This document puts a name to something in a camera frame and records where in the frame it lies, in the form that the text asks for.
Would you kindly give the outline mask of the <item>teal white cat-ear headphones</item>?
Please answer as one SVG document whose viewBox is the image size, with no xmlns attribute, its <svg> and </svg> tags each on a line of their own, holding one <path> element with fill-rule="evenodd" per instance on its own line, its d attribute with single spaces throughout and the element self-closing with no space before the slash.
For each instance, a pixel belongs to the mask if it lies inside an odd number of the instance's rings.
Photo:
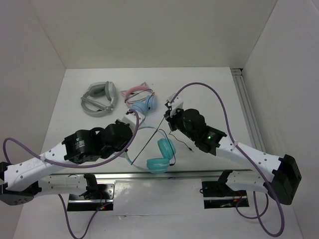
<svg viewBox="0 0 319 239">
<path fill-rule="evenodd" d="M 168 168 L 176 163 L 176 148 L 173 141 L 168 138 L 167 133 L 163 129 L 156 129 L 149 125 L 139 127 L 139 130 L 143 129 L 152 129 L 154 132 L 159 132 L 161 134 L 161 138 L 157 140 L 156 147 L 159 150 L 159 154 L 156 157 L 148 158 L 145 162 L 145 167 L 132 163 L 128 152 L 124 152 L 120 157 L 126 159 L 131 166 L 141 172 L 152 174 L 162 174 L 167 172 Z"/>
</svg>

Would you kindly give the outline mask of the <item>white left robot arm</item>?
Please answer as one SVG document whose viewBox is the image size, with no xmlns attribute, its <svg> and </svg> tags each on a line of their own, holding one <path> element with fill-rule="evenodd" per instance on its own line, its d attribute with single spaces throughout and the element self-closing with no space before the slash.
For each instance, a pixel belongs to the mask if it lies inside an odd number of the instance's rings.
<svg viewBox="0 0 319 239">
<path fill-rule="evenodd" d="M 85 162 L 106 159 L 127 150 L 136 135 L 136 124 L 120 120 L 106 128 L 81 129 L 66 137 L 51 150 L 20 164 L 2 162 L 0 200 L 17 206 L 35 197 L 50 194 L 74 194 L 92 199 L 101 188 L 93 174 L 59 176 L 64 167 L 77 168 Z"/>
</svg>

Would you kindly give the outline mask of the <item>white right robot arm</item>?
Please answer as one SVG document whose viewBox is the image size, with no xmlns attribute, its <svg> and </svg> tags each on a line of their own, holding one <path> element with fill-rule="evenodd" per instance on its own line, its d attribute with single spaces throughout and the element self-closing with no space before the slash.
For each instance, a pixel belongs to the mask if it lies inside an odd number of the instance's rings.
<svg viewBox="0 0 319 239">
<path fill-rule="evenodd" d="M 170 130 L 179 130 L 199 150 L 250 169 L 250 172 L 244 173 L 223 171 L 217 184 L 219 193 L 229 195 L 232 191 L 257 191 L 268 194 L 283 205 L 291 205 L 302 179 L 292 156 L 279 157 L 232 141 L 226 133 L 208 126 L 204 116 L 195 109 L 168 109 L 164 118 Z"/>
</svg>

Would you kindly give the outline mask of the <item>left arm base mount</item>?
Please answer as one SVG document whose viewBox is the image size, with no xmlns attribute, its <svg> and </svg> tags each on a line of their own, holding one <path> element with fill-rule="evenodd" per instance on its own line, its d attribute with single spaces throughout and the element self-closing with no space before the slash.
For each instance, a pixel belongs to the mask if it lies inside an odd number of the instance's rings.
<svg viewBox="0 0 319 239">
<path fill-rule="evenodd" d="M 115 181 L 98 182 L 94 174 L 84 174 L 86 191 L 80 195 L 70 194 L 68 212 L 112 211 L 114 208 Z"/>
</svg>

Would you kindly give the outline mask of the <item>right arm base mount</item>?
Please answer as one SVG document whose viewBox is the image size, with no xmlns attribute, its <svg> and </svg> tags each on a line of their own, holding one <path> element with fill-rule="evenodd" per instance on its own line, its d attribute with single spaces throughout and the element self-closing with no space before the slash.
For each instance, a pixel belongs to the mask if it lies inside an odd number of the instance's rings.
<svg viewBox="0 0 319 239">
<path fill-rule="evenodd" d="M 226 185 L 226 179 L 233 172 L 225 170 L 216 181 L 202 181 L 199 192 L 203 195 L 205 209 L 248 207 L 247 192 L 244 190 L 233 191 Z"/>
</svg>

